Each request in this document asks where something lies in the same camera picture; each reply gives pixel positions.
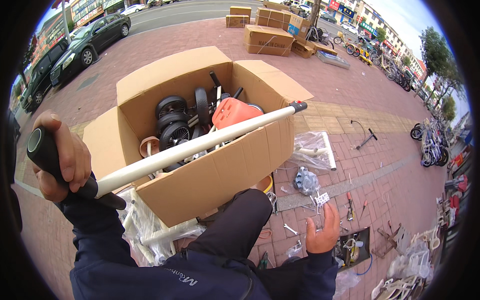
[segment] drain grate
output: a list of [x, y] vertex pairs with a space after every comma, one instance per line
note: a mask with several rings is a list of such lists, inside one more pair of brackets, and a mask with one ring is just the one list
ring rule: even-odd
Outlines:
[[87, 87], [87, 86], [91, 85], [95, 81], [95, 79], [97, 79], [98, 76], [100, 76], [100, 73], [96, 74], [95, 76], [92, 76], [90, 78], [85, 79], [82, 82], [82, 84], [77, 88], [77, 91], [80, 91], [84, 87]]

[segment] brick pavement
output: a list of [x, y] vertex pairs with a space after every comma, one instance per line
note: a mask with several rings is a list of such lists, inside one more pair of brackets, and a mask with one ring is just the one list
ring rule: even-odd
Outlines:
[[[82, 134], [83, 127], [116, 104], [116, 82], [132, 71], [159, 58], [196, 47], [217, 46], [233, 60], [264, 60], [279, 68], [298, 81], [315, 98], [309, 109], [295, 116], [296, 132], [327, 130], [337, 160], [338, 170], [330, 172], [317, 170], [319, 182], [323, 186], [345, 182], [351, 178], [374, 172], [382, 167], [395, 164], [408, 156], [419, 154], [418, 142], [413, 141], [408, 132], [417, 120], [429, 114], [421, 102], [412, 98], [397, 84], [388, 81], [375, 67], [368, 67], [340, 49], [339, 56], [350, 64], [350, 70], [323, 64], [316, 57], [303, 59], [294, 53], [288, 58], [246, 53], [241, 41], [243, 30], [224, 28], [223, 19], [205, 20], [181, 24], [168, 28], [145, 32], [118, 41], [103, 53], [102, 59], [84, 70], [62, 89], [50, 91], [38, 111], [26, 125], [32, 126], [36, 116], [51, 108], [58, 112], [73, 129]], [[93, 84], [79, 91], [81, 83], [99, 74]], [[364, 127], [378, 132], [379, 141], [370, 141], [360, 151], [351, 150], [363, 140], [363, 129], [349, 120], [358, 120]], [[17, 180], [37, 187], [31, 171], [31, 163], [25, 158], [26, 134], [19, 141], [17, 157]], [[286, 162], [286, 168], [294, 165]], [[295, 169], [278, 170], [276, 191], [282, 194], [281, 186], [294, 194], [288, 182]], [[383, 228], [389, 232], [386, 223], [395, 226], [402, 222], [412, 233], [430, 229], [436, 218], [435, 197], [440, 195], [444, 182], [444, 171], [439, 167], [423, 168], [419, 159], [413, 159], [401, 167], [353, 189], [352, 196], [357, 212], [361, 212], [364, 199], [369, 205], [361, 220], [354, 220], [347, 227], [352, 229], [370, 226], [371, 249], [381, 241], [374, 229]], [[14, 186], [20, 199], [24, 230], [22, 237], [53, 291], [61, 299], [72, 299], [68, 272], [73, 266], [75, 249], [72, 245], [72, 226], [46, 200]], [[333, 197], [342, 217], [346, 216], [346, 195]], [[299, 231], [300, 240], [305, 240], [305, 218], [314, 213], [303, 208], [294, 208], [272, 215], [265, 229], [272, 235], [259, 239], [250, 258], [254, 262], [269, 251], [274, 265], [285, 259], [285, 251], [297, 242], [297, 237], [285, 230], [283, 224]], [[322, 223], [322, 216], [314, 216]], [[300, 256], [305, 256], [303, 247]], [[391, 251], [385, 259], [373, 256], [372, 268], [362, 276], [362, 281], [351, 288], [342, 298], [369, 298], [369, 294], [380, 278], [385, 277], [390, 261], [395, 256]], [[369, 261], [356, 266], [357, 272], [368, 268]]]

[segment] red brick sidewalk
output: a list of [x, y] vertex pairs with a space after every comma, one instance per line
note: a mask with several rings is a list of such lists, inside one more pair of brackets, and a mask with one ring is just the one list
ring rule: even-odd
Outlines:
[[[205, 46], [217, 46], [233, 60], [264, 60], [298, 81], [315, 96], [314, 101], [378, 110], [412, 120], [421, 120], [429, 115], [418, 98], [413, 98], [411, 93], [388, 81], [375, 67], [368, 67], [347, 55], [342, 48], [336, 47], [336, 50], [351, 64], [350, 70], [324, 64], [316, 57], [303, 59], [294, 53], [288, 58], [248, 54], [242, 44], [243, 29], [227, 29], [224, 26], [223, 19], [206, 20], [160, 28], [118, 41], [100, 54], [102, 59], [98, 63], [84, 70], [62, 89], [49, 92], [26, 128], [32, 126], [38, 114], [49, 108], [58, 112], [69, 126], [93, 120], [116, 105], [116, 82], [125, 75], [164, 56]], [[97, 74], [99, 76], [90, 86], [77, 91], [84, 80]], [[358, 213], [364, 199], [369, 201], [369, 206], [362, 219], [355, 220], [348, 227], [371, 226], [371, 249], [380, 241], [373, 229], [380, 227], [389, 232], [390, 228], [386, 227], [388, 220], [392, 221], [394, 227], [402, 222], [412, 233], [430, 229], [436, 218], [435, 197], [440, 195], [444, 183], [443, 169], [420, 166], [419, 143], [407, 133], [381, 133], [379, 136], [378, 142], [369, 142], [364, 150], [358, 152], [350, 150], [350, 145], [358, 144], [363, 134], [330, 135], [338, 159], [338, 171], [318, 173], [320, 183], [327, 186], [348, 180], [348, 174], [355, 178], [378, 170], [380, 162], [384, 167], [418, 155], [418, 158], [388, 175], [352, 191]], [[19, 162], [25, 158], [26, 137], [27, 134], [23, 134], [19, 141]], [[279, 187], [290, 181], [293, 173], [291, 170], [280, 170], [278, 174], [276, 190], [281, 196]], [[26, 164], [23, 182], [37, 187], [30, 163]], [[75, 254], [71, 224], [53, 204], [19, 186], [15, 186], [15, 190], [19, 195], [24, 220], [22, 237], [34, 262], [59, 298], [72, 299], [68, 277]], [[331, 201], [336, 202], [344, 217], [346, 196], [342, 194]], [[272, 263], [282, 263], [286, 258], [286, 249], [297, 241], [297, 237], [285, 231], [283, 224], [287, 223], [299, 231], [304, 244], [305, 218], [311, 215], [309, 210], [303, 211], [303, 208], [272, 215], [266, 226], [272, 230], [272, 236], [257, 242], [251, 253], [252, 260], [257, 261], [268, 250], [273, 258]], [[369, 298], [372, 287], [385, 277], [394, 255], [395, 251], [391, 251], [385, 259], [377, 259], [374, 255], [371, 270], [343, 298]], [[357, 272], [366, 270], [368, 264], [362, 263], [356, 268]]]

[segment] person's leg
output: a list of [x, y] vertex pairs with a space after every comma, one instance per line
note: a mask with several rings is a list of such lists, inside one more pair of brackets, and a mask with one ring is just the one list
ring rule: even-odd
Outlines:
[[271, 213], [272, 204], [262, 191], [241, 191], [187, 249], [226, 258], [247, 258]]
[[256, 271], [272, 300], [297, 299], [303, 280], [303, 269], [308, 257], [273, 269]]

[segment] hand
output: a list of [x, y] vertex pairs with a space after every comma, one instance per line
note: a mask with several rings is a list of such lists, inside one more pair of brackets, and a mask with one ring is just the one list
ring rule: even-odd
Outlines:
[[324, 204], [324, 228], [317, 231], [312, 218], [307, 218], [307, 251], [310, 253], [324, 253], [335, 246], [340, 236], [340, 216], [334, 204]]
[[[85, 185], [92, 172], [91, 156], [87, 146], [76, 133], [71, 133], [67, 124], [51, 110], [44, 111], [35, 120], [33, 129], [43, 125], [53, 134], [59, 153], [60, 170], [63, 179], [69, 183], [69, 189], [77, 192]], [[53, 202], [63, 201], [68, 189], [59, 185], [53, 175], [33, 164], [33, 171], [45, 199]]]

